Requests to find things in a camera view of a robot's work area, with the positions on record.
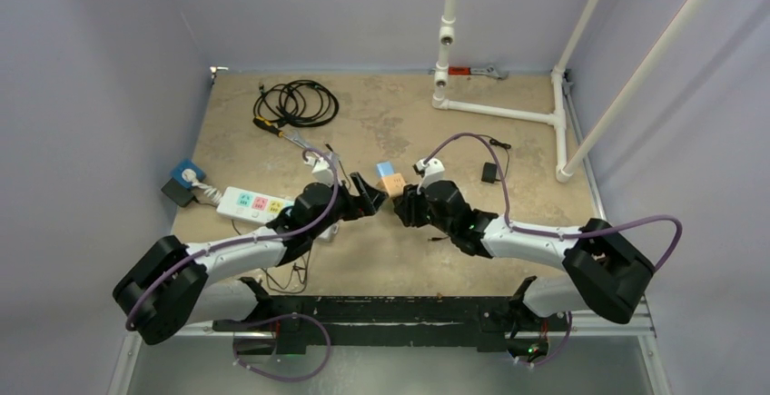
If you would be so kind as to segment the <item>beige dragon cube socket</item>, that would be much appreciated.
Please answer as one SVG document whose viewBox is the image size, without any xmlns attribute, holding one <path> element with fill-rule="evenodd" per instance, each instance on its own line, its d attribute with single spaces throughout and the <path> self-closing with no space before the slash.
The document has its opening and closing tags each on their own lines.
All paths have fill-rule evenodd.
<svg viewBox="0 0 770 395">
<path fill-rule="evenodd" d="M 384 191 L 390 198 L 400 197 L 407 185 L 401 173 L 392 173 L 380 178 L 377 187 Z"/>
</svg>

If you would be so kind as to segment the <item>black plug adapter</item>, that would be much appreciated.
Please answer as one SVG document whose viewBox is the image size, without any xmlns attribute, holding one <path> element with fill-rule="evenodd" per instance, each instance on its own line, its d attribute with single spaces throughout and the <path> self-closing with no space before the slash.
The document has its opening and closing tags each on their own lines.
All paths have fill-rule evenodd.
<svg viewBox="0 0 770 395">
<path fill-rule="evenodd" d="M 483 137 L 489 141 L 491 146 L 503 150 L 506 155 L 506 160 L 503 168 L 500 168 L 498 165 L 491 162 L 484 163 L 482 168 L 481 181 L 484 183 L 500 182 L 502 177 L 508 177 L 508 171 L 510 167 L 510 150 L 512 146 L 509 143 L 501 142 L 490 135 L 483 134 Z"/>
</svg>

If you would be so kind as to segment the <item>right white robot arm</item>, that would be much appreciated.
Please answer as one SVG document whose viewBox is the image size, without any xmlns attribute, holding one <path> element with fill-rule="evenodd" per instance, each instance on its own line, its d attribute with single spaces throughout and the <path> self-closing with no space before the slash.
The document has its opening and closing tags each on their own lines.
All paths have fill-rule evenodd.
<svg viewBox="0 0 770 395">
<path fill-rule="evenodd" d="M 583 310 L 626 324 L 656 271 L 603 220 L 563 229 L 506 223 L 497 213 L 471 208 L 452 181 L 426 189 L 406 186 L 394 200 L 394 212 L 406 227 L 438 229 L 469 256 L 518 259 L 563 271 L 559 277 L 527 280 L 517 290 L 509 315 L 523 329 L 558 312 Z"/>
</svg>

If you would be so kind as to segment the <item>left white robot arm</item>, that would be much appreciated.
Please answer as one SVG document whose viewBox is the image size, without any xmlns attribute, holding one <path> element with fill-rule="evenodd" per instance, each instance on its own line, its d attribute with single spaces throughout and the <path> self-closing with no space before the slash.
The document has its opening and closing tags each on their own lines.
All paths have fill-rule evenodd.
<svg viewBox="0 0 770 395">
<path fill-rule="evenodd" d="M 275 219 L 250 233 L 213 242 L 162 237 L 113 289 L 125 328 L 149 345 L 166 341 L 191 322 L 205 289 L 237 274 L 293 262 L 332 225 L 375 215 L 388 194 L 359 173 L 350 179 L 355 193 L 340 183 L 306 185 Z"/>
</svg>

